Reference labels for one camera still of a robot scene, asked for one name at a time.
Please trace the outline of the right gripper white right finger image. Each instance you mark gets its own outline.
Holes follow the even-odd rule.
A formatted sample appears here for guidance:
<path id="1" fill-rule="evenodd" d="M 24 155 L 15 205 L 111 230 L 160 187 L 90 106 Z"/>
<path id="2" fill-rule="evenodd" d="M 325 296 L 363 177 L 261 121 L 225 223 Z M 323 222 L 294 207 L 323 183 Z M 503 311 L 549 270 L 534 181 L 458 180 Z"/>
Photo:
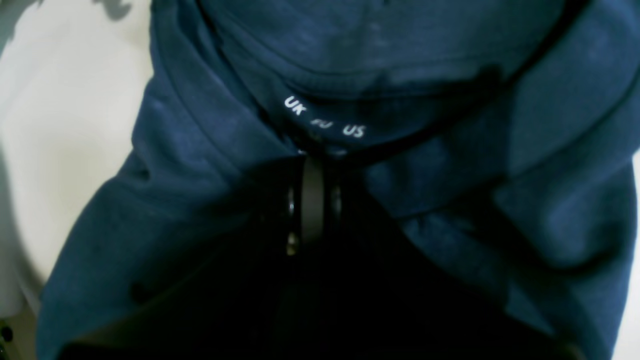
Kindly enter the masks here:
<path id="1" fill-rule="evenodd" d="M 349 251 L 357 244 L 359 221 L 349 191 L 337 170 L 325 173 L 325 240 L 334 251 Z"/>

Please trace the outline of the right gripper white left finger image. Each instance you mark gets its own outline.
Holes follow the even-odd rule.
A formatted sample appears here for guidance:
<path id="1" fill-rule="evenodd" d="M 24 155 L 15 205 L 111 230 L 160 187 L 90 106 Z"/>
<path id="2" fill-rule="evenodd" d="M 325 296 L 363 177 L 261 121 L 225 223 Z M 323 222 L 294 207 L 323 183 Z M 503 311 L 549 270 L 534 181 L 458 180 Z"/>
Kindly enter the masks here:
<path id="1" fill-rule="evenodd" d="M 324 253 L 326 232 L 325 167 L 321 159 L 306 156 L 295 165 L 285 198 L 285 218 L 278 224 L 270 255 L 315 261 Z"/>

